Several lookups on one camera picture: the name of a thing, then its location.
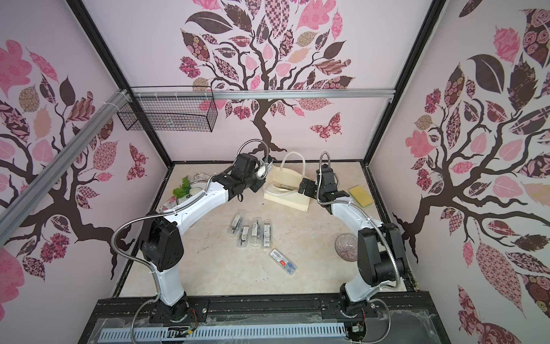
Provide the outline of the cream canvas tote bag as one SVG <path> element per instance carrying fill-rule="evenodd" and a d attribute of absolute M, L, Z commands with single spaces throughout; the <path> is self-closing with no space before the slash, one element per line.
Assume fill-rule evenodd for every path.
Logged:
<path fill-rule="evenodd" d="M 300 158 L 302 162 L 302 170 L 300 172 L 288 169 L 285 166 L 290 156 Z M 273 166 L 268 173 L 264 185 L 264 199 L 301 212 L 307 212 L 310 200 L 303 193 L 299 193 L 300 184 L 306 177 L 306 167 L 307 163 L 302 154 L 295 151 L 286 154 L 279 166 Z"/>

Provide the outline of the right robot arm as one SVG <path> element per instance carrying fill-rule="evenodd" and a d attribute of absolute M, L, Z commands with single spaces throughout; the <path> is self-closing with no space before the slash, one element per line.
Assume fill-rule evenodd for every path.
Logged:
<path fill-rule="evenodd" d="M 317 169 L 316 180 L 302 179 L 299 193 L 315 199 L 329 214 L 346 224 L 358 240 L 358 273 L 339 291 L 343 314 L 353 316 L 374 300 L 378 292 L 398 291 L 402 276 L 408 270 L 408 261 L 398 228 L 374 219 L 347 192 L 337 188 L 335 172 L 323 164 Z"/>

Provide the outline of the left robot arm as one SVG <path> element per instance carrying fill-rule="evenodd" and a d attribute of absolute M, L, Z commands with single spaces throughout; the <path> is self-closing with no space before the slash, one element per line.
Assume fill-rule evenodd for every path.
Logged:
<path fill-rule="evenodd" d="M 271 156 L 258 159 L 248 153 L 239 153 L 232 165 L 211 176 L 205 187 L 186 202 L 161 213 L 150 212 L 147 216 L 124 224 L 113 233 L 110 239 L 112 250 L 124 258 L 145 265 L 152 273 L 156 296 L 149 303 L 164 312 L 170 322 L 182 321 L 189 309 L 178 270 L 184 254 L 183 234 L 218 206 L 236 197 L 241 198 L 246 189 L 258 192 L 265 183 L 272 163 Z M 139 239 L 142 258 L 123 252 L 117 245 L 120 232 L 136 222 L 149 226 L 142 231 Z"/>

